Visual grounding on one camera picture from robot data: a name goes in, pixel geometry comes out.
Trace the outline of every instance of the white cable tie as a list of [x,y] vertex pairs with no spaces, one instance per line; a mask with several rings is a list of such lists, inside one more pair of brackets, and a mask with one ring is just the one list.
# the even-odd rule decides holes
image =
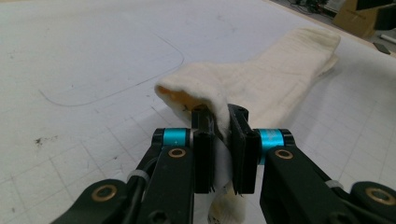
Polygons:
[[128,180],[132,178],[132,176],[140,176],[146,180],[146,183],[149,184],[149,175],[143,170],[134,170],[128,175]]
[[396,44],[396,39],[388,35],[380,35],[379,38],[388,40],[390,43]]
[[328,181],[326,181],[324,183],[330,189],[333,189],[333,188],[341,188],[341,189],[343,189],[344,188],[344,186],[340,182],[338,182],[337,180],[328,180]]

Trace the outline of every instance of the fabric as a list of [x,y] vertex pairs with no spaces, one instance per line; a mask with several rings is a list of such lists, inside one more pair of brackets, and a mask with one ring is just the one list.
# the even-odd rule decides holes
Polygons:
[[[160,79],[155,91],[188,124],[191,109],[207,105],[227,142],[230,125],[227,104],[246,108],[251,128],[278,127],[315,80],[337,62],[334,51],[339,42],[340,36],[329,30],[299,28],[247,62],[186,64]],[[241,223],[244,214],[235,209],[240,210],[243,200],[231,196],[231,190],[227,192],[216,197],[210,214],[222,213],[226,217],[219,221],[222,224]]]

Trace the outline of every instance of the cable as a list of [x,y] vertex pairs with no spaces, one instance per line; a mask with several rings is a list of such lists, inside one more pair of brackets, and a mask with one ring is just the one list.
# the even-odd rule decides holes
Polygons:
[[300,6],[300,5],[296,4],[296,3],[292,3],[290,0],[288,0],[288,2],[290,3],[290,6],[291,6],[291,7],[296,8],[300,13],[303,13],[303,14],[305,14],[305,15],[312,15],[312,14],[314,14],[314,13],[309,12],[308,9],[307,9],[307,7],[305,7],[305,10],[304,10],[304,9],[303,9],[303,6]]
[[141,176],[137,176],[136,178],[136,186],[134,189],[132,189],[134,191],[134,196],[131,199],[131,205],[128,207],[128,210],[125,213],[122,224],[133,224],[136,223],[137,220],[143,193],[146,188],[146,180]]

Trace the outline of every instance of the curved line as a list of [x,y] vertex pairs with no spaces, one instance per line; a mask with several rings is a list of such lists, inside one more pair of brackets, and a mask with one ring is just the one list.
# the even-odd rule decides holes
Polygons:
[[116,94],[119,94],[119,93],[121,93],[121,92],[128,91],[129,89],[131,89],[131,88],[133,88],[133,87],[139,86],[139,85],[141,85],[141,84],[143,84],[143,83],[146,83],[146,82],[148,82],[148,81],[151,81],[151,80],[154,79],[154,78],[160,77],[160,76],[162,76],[163,74],[166,74],[166,73],[168,73],[168,72],[171,72],[171,71],[173,71],[173,70],[178,69],[178,68],[184,63],[184,61],[185,61],[185,57],[184,57],[183,52],[181,52],[181,50],[179,50],[177,47],[175,47],[173,44],[171,44],[168,40],[165,40],[164,38],[160,37],[159,35],[155,34],[154,32],[152,32],[152,33],[153,33],[155,36],[157,36],[158,38],[160,38],[161,41],[165,42],[167,45],[169,45],[172,49],[174,49],[175,51],[177,51],[177,52],[180,54],[180,56],[181,56],[181,61],[180,61],[180,63],[178,63],[176,66],[171,67],[170,69],[168,69],[168,70],[166,70],[166,71],[161,72],[161,73],[158,74],[157,76],[148,78],[148,79],[146,79],[146,80],[144,80],[144,81],[141,81],[141,82],[139,82],[139,83],[137,83],[137,84],[134,84],[133,86],[127,87],[127,88],[122,89],[122,90],[120,90],[120,91],[116,91],[116,92],[114,92],[114,93],[111,93],[111,94],[109,94],[109,95],[107,95],[107,96],[98,98],[98,99],[96,99],[96,100],[89,101],[88,103],[83,103],[83,104],[79,104],[79,105],[66,105],[66,104],[60,104],[60,103],[57,103],[57,102],[51,100],[51,99],[48,97],[48,95],[46,95],[46,93],[44,93],[42,90],[38,90],[38,92],[40,92],[40,94],[44,97],[44,99],[46,99],[48,102],[50,102],[50,103],[52,103],[52,104],[54,104],[54,105],[58,105],[58,106],[70,106],[70,107],[71,107],[71,106],[90,105],[90,104],[99,102],[99,101],[101,101],[101,100],[104,100],[104,99],[106,99],[106,98],[109,98],[109,97],[111,97],[111,96],[114,96],[114,95],[116,95]]

